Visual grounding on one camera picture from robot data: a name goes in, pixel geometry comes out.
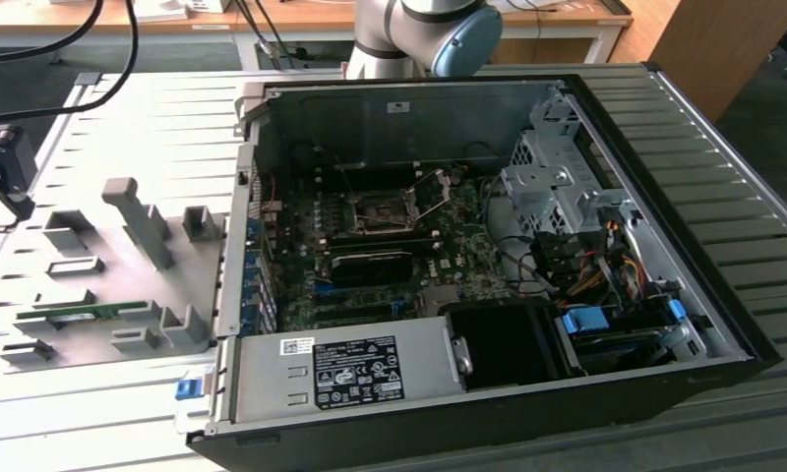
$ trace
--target motherboard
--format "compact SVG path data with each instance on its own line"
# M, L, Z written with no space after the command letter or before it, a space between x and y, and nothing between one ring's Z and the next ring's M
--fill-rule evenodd
M274 286L274 331L432 317L447 303L512 295L481 219L491 177L465 166L413 174L408 188L367 191L336 175L344 191L264 202L252 217L264 233L254 223L249 237Z

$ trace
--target sticker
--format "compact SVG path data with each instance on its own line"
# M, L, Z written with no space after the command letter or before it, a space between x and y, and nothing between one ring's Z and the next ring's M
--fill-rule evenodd
M387 104L388 113L409 113L411 101L391 101Z
M297 337L294 339L281 339L278 341L278 355L290 356L293 354L310 354L314 345L313 337Z
M313 363L321 410L405 398L395 336L317 344Z
M229 25L193 25L193 30L229 30Z

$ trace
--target power supply label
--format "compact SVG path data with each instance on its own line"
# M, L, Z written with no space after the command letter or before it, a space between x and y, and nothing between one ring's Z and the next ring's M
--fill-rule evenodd
M405 398L396 336L316 344L313 358L321 410Z

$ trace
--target open computer tower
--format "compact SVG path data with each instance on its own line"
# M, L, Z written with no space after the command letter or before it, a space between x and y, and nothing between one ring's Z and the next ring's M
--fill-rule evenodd
M635 422L779 361L577 76L254 88L188 435L228 470Z

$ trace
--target blue latch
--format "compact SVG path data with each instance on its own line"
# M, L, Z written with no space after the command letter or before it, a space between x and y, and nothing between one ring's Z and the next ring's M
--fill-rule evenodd
M678 300L668 300L668 308L678 320L682 320L687 315L684 307L682 306L682 302Z
M202 392L202 379L182 379L178 381L178 389L174 392L174 399L190 400L193 398L201 398Z
M608 328L608 321L600 307L573 308L563 315L563 326L568 334Z

